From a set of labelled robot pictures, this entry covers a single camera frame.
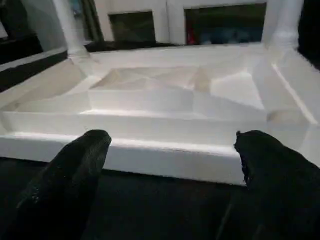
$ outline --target window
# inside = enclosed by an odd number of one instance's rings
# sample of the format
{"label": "window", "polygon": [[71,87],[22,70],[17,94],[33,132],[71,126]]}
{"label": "window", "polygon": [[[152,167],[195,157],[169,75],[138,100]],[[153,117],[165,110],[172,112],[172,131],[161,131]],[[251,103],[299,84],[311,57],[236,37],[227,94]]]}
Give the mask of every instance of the window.
{"label": "window", "polygon": [[155,42],[151,11],[109,15],[114,40],[118,42]]}
{"label": "window", "polygon": [[260,42],[266,3],[185,9],[186,42],[236,44]]}

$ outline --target gloved hand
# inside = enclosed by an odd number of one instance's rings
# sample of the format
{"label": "gloved hand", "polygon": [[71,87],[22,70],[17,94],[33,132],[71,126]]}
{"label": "gloved hand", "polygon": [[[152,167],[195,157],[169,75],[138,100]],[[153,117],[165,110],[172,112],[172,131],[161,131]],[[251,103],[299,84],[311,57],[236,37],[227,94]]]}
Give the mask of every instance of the gloved hand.
{"label": "gloved hand", "polygon": [[320,169],[261,131],[238,132],[234,147],[265,226],[292,240],[320,239]]}

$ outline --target white base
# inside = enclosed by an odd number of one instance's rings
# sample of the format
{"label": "white base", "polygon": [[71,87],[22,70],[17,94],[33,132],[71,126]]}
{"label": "white base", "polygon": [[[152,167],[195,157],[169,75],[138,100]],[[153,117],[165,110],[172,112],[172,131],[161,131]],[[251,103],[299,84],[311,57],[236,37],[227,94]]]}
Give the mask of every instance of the white base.
{"label": "white base", "polygon": [[294,50],[250,44],[91,57],[103,78],[66,60],[0,94],[2,156],[50,161],[103,129],[113,139],[106,169],[242,185],[236,132],[261,130],[320,166],[320,73]]}

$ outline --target pillar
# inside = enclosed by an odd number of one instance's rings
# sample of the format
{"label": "pillar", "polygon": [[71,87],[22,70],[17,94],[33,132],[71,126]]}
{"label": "pillar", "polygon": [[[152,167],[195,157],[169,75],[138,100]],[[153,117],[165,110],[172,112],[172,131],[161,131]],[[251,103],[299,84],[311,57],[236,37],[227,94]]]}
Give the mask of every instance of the pillar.
{"label": "pillar", "polygon": [[69,0],[53,0],[60,21],[69,57],[86,57],[88,52],[84,47],[76,27],[76,20]]}
{"label": "pillar", "polygon": [[277,46],[297,48],[299,46],[299,20],[304,0],[281,1],[283,4],[272,41]]}

